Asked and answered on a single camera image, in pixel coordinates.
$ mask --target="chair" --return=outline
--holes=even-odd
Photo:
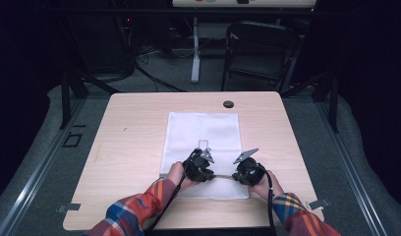
[[[299,36],[290,28],[257,22],[238,22],[226,31],[225,65],[221,91],[227,73],[266,80],[281,92]]]

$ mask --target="paper sheet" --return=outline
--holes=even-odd
[[[217,175],[230,176],[235,172],[237,165],[233,162],[242,151],[238,114],[170,112],[160,175],[166,174],[174,162],[186,160],[199,147],[200,141],[207,141],[215,162],[210,163],[208,169]],[[246,199],[249,192],[247,186],[237,181],[215,178],[181,191],[177,197]]]

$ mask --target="wooden table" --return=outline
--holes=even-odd
[[[225,108],[225,100],[235,106]],[[171,111],[238,113],[243,150],[259,148],[254,159],[273,171],[286,192],[294,192],[303,203],[316,200],[278,93],[117,93],[108,103],[72,199],[81,207],[67,212],[65,229],[90,229],[110,205],[144,192],[158,178]],[[314,213],[323,220],[321,210]],[[176,199],[156,229],[261,226],[268,226],[266,202],[251,194],[233,201]]]

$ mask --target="person's right hand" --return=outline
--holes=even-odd
[[[271,177],[271,183],[273,186],[273,198],[284,194],[283,189],[281,188],[276,176],[270,170],[267,170],[268,174]],[[268,201],[268,179],[267,175],[262,176],[262,179],[259,181],[258,184],[249,187],[250,191],[256,192],[262,199]]]
[[[184,168],[182,165],[182,162],[177,161],[175,163],[172,164],[172,166],[170,167],[169,173],[167,174],[167,179],[170,179],[173,184],[175,184],[175,186],[177,186],[180,182],[180,179],[182,178],[182,174],[183,174]],[[182,186],[180,188],[180,190],[184,190],[190,186],[196,185],[199,182],[195,182],[190,180],[188,177],[185,178],[185,180],[183,180]]]

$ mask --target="plaid shirt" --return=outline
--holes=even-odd
[[[168,179],[154,182],[144,194],[130,196],[110,206],[106,218],[83,236],[142,236],[142,224],[162,213],[176,186]],[[339,235],[333,228],[308,212],[294,194],[273,201],[273,209],[290,235]]]
[[[310,213],[294,194],[277,196],[273,210],[290,235],[340,235],[332,227]]]

